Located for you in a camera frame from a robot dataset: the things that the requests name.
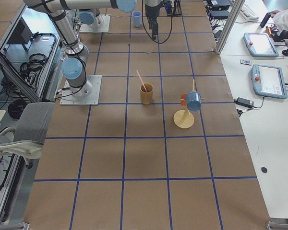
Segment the blue cup on stand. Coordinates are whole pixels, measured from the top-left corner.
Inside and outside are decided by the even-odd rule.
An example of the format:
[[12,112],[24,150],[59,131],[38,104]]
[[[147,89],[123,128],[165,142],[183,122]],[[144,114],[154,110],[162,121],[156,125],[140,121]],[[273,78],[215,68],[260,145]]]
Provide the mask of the blue cup on stand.
[[189,92],[185,100],[188,110],[196,112],[201,108],[201,95],[198,92]]

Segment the light blue plastic cup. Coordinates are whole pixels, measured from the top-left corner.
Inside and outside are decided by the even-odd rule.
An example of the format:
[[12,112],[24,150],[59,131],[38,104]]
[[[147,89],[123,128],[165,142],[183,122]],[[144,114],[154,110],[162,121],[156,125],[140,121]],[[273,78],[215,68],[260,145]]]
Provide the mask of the light blue plastic cup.
[[133,23],[133,26],[136,28],[142,25],[142,13],[140,11],[132,12],[132,23]]

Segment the lower teach pendant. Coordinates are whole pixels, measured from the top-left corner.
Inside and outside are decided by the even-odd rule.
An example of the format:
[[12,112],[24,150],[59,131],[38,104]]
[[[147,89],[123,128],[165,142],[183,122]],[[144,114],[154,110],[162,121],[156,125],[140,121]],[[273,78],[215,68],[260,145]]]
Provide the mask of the lower teach pendant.
[[251,69],[251,78],[256,95],[278,99],[288,97],[280,67],[254,64]]

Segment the orange cup on stand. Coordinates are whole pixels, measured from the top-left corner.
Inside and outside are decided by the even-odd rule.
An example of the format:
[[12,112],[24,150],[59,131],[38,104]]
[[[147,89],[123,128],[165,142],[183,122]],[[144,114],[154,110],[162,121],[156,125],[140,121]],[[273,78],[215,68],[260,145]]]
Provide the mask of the orange cup on stand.
[[186,93],[180,95],[180,104],[181,104],[181,106],[186,106],[187,105],[187,103],[186,103],[186,95],[187,95]]

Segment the grey office chair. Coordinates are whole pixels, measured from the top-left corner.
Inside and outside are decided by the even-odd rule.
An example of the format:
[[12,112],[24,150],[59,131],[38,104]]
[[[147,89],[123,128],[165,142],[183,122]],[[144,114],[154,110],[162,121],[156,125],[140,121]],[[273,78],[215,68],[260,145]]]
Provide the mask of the grey office chair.
[[[51,102],[28,104],[17,127],[6,127],[0,131],[0,156],[19,155],[23,157],[26,168],[30,169],[33,166],[30,160],[41,156],[54,107]],[[0,122],[5,113],[5,110],[0,110]]]

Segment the pink chopstick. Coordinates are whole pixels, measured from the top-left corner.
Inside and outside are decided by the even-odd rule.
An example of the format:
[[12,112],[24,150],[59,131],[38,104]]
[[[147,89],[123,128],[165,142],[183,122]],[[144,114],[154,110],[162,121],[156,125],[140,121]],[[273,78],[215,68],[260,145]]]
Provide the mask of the pink chopstick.
[[140,79],[140,81],[141,81],[141,84],[142,84],[142,86],[143,86],[145,92],[147,92],[147,88],[146,88],[146,86],[145,86],[145,84],[144,84],[144,81],[143,81],[143,79],[142,79],[142,77],[141,77],[139,71],[136,70],[136,73],[137,73],[137,75],[138,75],[138,77],[139,77],[139,79]]

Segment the teach pendant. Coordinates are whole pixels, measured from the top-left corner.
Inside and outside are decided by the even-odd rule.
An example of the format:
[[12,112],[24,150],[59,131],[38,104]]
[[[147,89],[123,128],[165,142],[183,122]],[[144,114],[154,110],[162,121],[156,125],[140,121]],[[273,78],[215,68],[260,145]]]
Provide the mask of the teach pendant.
[[276,58],[279,56],[273,42],[266,33],[245,33],[243,40],[253,57]]
[[254,64],[251,69],[251,78],[256,95],[278,99],[288,97],[280,67]]

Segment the upper teach pendant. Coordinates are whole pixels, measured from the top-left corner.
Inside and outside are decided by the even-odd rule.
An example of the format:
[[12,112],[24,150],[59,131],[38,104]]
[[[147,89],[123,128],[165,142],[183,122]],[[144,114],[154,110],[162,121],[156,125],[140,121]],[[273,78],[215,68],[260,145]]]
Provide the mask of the upper teach pendant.
[[276,58],[279,56],[273,42],[266,33],[245,33],[243,40],[253,57]]

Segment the black power adapter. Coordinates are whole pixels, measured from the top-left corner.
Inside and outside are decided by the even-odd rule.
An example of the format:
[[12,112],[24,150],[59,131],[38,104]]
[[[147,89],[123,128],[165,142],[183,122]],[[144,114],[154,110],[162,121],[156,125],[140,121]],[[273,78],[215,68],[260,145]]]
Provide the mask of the black power adapter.
[[251,101],[251,100],[248,100],[248,99],[244,99],[244,98],[238,97],[236,99],[235,103],[237,105],[241,105],[243,107],[254,108],[254,101]]

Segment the white keyboard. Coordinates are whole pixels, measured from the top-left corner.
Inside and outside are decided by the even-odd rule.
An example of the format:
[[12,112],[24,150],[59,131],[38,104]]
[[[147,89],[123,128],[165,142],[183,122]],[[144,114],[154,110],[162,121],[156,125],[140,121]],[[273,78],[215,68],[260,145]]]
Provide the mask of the white keyboard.
[[246,4],[244,3],[240,9],[240,15],[250,22],[256,22],[259,20],[259,16]]

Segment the wooden cup tree stand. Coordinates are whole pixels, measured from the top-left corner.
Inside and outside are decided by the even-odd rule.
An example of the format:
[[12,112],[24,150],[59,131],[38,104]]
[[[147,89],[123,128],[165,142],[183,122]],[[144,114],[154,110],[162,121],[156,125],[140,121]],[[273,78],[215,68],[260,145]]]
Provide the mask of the wooden cup tree stand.
[[[195,90],[195,79],[192,80],[192,91],[196,91]],[[174,116],[173,116],[173,121],[175,123],[176,126],[178,126],[179,128],[182,129],[187,129],[190,128],[191,126],[193,126],[195,119],[194,116],[192,114],[192,111],[187,109],[187,106],[185,106],[185,109],[183,110],[178,110],[175,112]]]

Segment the bamboo cylinder holder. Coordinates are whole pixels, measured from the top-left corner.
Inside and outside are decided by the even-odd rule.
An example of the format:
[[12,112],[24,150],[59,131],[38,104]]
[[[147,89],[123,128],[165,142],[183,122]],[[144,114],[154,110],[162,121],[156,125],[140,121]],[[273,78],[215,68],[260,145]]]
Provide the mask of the bamboo cylinder holder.
[[150,82],[145,82],[144,85],[140,87],[140,99],[141,103],[148,105],[153,101],[154,86]]

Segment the aluminium frame post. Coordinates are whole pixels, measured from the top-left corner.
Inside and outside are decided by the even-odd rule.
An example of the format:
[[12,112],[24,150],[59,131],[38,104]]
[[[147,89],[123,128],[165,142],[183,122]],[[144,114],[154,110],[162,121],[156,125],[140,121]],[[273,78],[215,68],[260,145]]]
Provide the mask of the aluminium frame post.
[[245,0],[236,0],[235,3],[233,4],[232,6],[232,9],[230,11],[230,14],[228,16],[228,19],[227,19],[227,22],[225,24],[225,27],[221,33],[221,36],[219,38],[219,41],[216,45],[216,54],[220,55],[225,44],[226,44],[226,41],[227,41],[227,38],[230,34],[230,31],[236,21],[236,18],[238,16],[238,14],[240,13],[240,10],[244,4]]

